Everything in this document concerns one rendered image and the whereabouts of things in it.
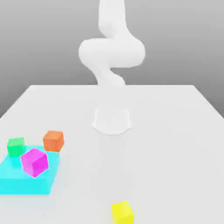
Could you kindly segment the small yellow cube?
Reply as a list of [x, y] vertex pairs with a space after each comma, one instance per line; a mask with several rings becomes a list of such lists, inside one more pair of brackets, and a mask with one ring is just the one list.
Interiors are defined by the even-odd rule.
[[127, 200], [111, 205], [113, 224], [134, 224], [134, 213]]

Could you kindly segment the small orange cube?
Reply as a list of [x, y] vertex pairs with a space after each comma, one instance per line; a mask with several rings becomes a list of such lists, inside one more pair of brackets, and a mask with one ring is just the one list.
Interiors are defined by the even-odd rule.
[[43, 145], [46, 151], [59, 153], [64, 145], [63, 132], [49, 130], [43, 137]]

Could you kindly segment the small green cube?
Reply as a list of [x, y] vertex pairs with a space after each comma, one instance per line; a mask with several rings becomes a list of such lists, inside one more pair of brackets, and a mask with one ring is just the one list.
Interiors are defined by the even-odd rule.
[[7, 143], [8, 155], [11, 158], [16, 158], [25, 153], [24, 137], [10, 138]]

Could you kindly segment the large cyan box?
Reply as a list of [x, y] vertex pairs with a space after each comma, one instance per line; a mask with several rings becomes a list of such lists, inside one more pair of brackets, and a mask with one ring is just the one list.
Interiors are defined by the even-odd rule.
[[45, 151], [43, 145], [26, 145], [25, 152], [33, 148], [45, 152], [49, 168], [33, 178], [22, 170], [20, 158], [8, 155], [0, 163], [0, 194], [1, 195], [48, 195], [60, 163], [60, 154]]

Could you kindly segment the small magenta cube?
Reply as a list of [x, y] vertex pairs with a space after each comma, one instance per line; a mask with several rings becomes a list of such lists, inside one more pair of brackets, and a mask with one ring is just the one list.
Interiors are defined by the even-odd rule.
[[47, 154], [38, 148], [32, 148], [20, 156], [22, 170], [36, 178], [49, 168]]

